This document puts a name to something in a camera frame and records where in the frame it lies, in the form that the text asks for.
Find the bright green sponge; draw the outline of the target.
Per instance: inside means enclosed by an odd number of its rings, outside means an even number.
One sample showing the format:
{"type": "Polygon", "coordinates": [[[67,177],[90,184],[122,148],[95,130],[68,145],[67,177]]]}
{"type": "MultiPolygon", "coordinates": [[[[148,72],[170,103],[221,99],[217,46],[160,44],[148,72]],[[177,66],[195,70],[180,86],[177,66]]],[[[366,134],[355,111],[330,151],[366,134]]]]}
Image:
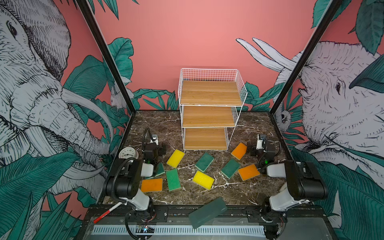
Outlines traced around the bright green sponge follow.
{"type": "Polygon", "coordinates": [[[174,191],[181,188],[179,174],[177,169],[166,171],[169,191],[174,191]]]}

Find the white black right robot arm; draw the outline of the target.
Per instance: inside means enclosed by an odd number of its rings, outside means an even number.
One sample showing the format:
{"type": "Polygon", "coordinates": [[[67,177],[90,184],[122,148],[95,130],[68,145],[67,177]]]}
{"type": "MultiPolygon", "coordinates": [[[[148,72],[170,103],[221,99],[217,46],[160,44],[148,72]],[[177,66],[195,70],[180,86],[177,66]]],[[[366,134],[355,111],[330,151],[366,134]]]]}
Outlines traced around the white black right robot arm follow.
{"type": "Polygon", "coordinates": [[[313,163],[275,160],[282,147],[276,150],[263,134],[257,136],[256,145],[250,148],[249,153],[257,158],[256,168],[261,174],[286,179],[279,192],[263,202],[260,215],[266,223],[277,221],[290,208],[328,197],[328,188],[313,163]]]}

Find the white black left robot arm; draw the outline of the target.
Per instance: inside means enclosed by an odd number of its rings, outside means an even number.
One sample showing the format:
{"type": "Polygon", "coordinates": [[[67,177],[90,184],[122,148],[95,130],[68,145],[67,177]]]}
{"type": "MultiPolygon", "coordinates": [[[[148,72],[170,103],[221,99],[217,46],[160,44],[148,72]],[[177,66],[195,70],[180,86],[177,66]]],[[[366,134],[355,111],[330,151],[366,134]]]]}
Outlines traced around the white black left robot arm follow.
{"type": "Polygon", "coordinates": [[[129,205],[134,211],[155,212],[153,200],[139,189],[142,178],[153,180],[162,175],[164,164],[158,161],[165,155],[166,146],[159,144],[158,136],[145,130],[142,138],[143,159],[139,159],[139,152],[132,147],[120,150],[118,158],[120,165],[112,173],[103,185],[103,193],[117,202],[115,208],[121,205],[129,205]]]}

